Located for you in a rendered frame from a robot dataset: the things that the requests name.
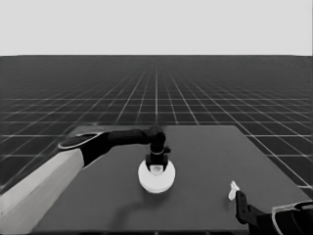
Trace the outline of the large thick white disc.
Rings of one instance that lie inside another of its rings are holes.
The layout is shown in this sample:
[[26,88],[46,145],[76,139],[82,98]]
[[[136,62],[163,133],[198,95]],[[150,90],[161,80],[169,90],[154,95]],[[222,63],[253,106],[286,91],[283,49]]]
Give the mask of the large thick white disc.
[[176,170],[172,161],[167,166],[152,164],[147,166],[142,161],[138,168],[138,178],[141,186],[149,193],[159,194],[167,191],[174,183]]

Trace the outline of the small thin T-shaped white piece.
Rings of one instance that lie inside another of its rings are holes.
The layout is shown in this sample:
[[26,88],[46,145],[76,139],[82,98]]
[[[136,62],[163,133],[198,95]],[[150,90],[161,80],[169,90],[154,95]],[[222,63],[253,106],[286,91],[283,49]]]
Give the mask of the small thin T-shaped white piece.
[[237,185],[235,181],[232,181],[230,184],[230,191],[228,194],[228,199],[233,201],[236,198],[236,193],[240,191],[240,187]]

